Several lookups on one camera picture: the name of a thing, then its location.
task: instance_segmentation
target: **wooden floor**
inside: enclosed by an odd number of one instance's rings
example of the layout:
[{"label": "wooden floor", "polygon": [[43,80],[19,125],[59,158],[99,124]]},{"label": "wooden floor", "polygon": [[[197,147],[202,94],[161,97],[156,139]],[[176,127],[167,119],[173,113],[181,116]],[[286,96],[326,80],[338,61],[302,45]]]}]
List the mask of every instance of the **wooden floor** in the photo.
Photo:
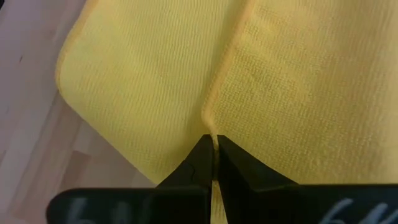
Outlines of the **wooden floor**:
[{"label": "wooden floor", "polygon": [[152,187],[62,100],[54,68],[82,0],[6,0],[0,10],[0,223],[45,223],[74,187]]}]

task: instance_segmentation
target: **yellow fabric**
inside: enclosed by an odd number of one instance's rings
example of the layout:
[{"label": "yellow fabric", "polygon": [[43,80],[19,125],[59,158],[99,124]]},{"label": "yellow fabric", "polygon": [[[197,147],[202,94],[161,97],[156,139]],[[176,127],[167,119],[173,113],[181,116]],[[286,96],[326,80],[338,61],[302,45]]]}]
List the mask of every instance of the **yellow fabric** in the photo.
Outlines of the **yellow fabric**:
[{"label": "yellow fabric", "polygon": [[209,132],[300,183],[398,182],[397,19],[395,0],[91,0],[57,83],[156,183]]}]

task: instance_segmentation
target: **textured fabric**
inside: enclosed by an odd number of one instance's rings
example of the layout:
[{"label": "textured fabric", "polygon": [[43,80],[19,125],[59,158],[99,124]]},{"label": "textured fabric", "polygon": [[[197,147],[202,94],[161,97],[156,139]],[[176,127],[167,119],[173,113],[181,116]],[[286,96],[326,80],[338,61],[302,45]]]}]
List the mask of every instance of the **textured fabric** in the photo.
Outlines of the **textured fabric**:
[{"label": "textured fabric", "polygon": [[58,60],[59,90],[158,183],[208,133],[201,107],[239,8],[228,0],[88,1]]},{"label": "textured fabric", "polygon": [[156,183],[206,133],[299,183],[398,182],[397,25],[395,0],[91,0],[58,87]]}]

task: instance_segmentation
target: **yellow microfiber towel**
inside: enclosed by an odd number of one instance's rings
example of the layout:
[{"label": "yellow microfiber towel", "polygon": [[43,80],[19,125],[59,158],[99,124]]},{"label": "yellow microfiber towel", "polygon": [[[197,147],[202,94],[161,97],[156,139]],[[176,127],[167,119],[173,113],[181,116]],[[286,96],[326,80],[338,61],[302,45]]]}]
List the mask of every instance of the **yellow microfiber towel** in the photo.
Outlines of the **yellow microfiber towel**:
[{"label": "yellow microfiber towel", "polygon": [[89,0],[57,83],[155,183],[206,133],[299,183],[398,182],[397,25],[395,0]]}]

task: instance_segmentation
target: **microfiber cloth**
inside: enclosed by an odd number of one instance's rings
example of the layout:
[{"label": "microfiber cloth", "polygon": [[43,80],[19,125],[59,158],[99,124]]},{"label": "microfiber cloth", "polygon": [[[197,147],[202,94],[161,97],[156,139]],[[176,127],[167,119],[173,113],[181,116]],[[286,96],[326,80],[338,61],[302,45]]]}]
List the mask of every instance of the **microfiber cloth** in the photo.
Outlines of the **microfiber cloth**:
[{"label": "microfiber cloth", "polygon": [[57,85],[155,183],[208,133],[301,184],[398,182],[395,0],[88,0]]}]

